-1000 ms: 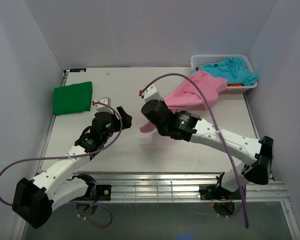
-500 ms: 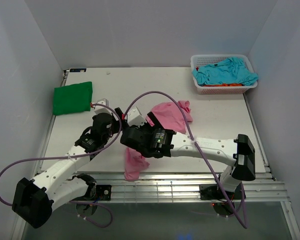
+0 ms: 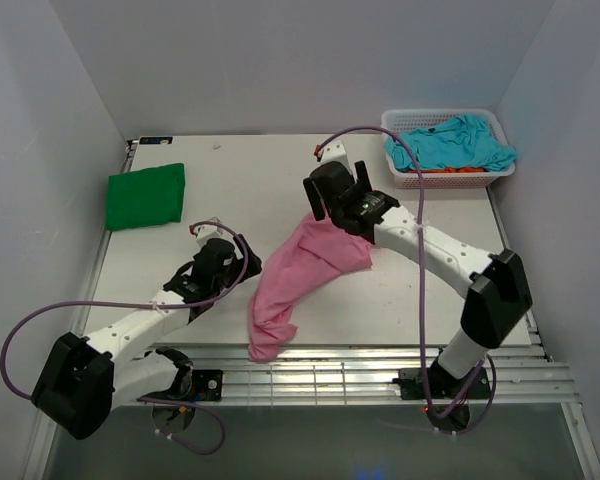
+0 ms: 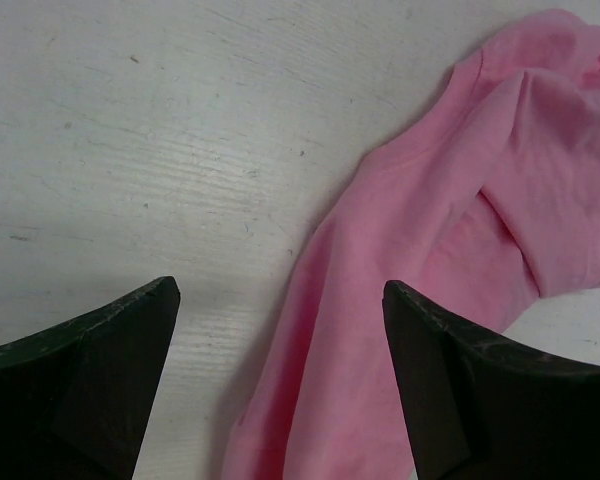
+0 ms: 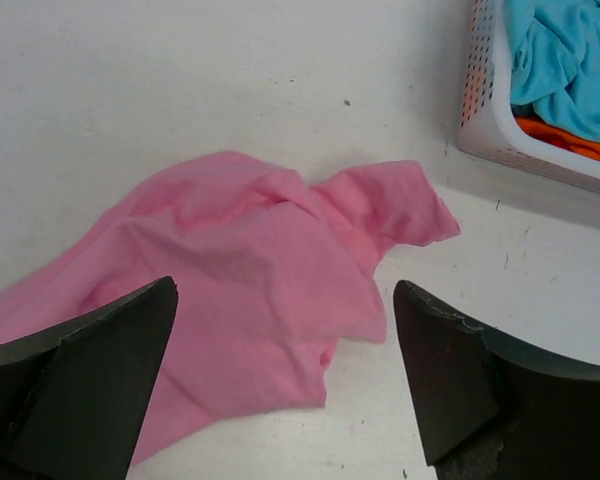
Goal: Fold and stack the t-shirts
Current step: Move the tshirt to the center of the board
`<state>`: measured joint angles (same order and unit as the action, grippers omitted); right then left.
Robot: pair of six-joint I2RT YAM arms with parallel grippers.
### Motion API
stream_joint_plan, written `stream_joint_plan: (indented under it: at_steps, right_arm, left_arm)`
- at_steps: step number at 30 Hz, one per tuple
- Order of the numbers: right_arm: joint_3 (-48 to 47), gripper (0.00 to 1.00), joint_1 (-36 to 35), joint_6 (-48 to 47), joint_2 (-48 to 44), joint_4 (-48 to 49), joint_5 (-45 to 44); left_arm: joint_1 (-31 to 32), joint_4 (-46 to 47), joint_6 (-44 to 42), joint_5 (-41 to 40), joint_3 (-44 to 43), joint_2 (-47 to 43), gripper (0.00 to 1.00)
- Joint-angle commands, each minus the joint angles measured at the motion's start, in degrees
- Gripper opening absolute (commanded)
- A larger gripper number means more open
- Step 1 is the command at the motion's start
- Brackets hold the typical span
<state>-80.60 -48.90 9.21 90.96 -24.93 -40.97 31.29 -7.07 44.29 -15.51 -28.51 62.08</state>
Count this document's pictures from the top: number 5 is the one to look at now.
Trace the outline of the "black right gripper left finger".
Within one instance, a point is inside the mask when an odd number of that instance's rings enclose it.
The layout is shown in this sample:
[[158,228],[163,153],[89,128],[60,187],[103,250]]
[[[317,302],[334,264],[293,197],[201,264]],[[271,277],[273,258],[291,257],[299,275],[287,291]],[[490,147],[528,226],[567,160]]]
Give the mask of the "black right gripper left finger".
[[123,479],[178,304],[163,277],[0,345],[0,479]]

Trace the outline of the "pink t shirt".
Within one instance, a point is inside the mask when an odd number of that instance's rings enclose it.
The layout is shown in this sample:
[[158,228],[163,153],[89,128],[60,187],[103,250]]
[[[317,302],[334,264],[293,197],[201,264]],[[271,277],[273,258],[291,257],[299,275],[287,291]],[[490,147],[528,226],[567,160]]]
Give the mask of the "pink t shirt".
[[374,273],[398,244],[459,225],[420,164],[346,168],[309,185],[236,152],[169,167],[87,234],[0,293],[0,344],[169,276],[176,319],[134,458],[217,421],[321,408],[344,337],[381,343]]

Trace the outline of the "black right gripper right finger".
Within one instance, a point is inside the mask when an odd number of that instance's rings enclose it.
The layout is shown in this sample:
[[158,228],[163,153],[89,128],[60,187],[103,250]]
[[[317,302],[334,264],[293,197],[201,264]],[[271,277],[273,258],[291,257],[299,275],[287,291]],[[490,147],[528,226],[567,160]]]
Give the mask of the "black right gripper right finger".
[[409,281],[393,304],[438,478],[600,479],[599,365],[495,329]]

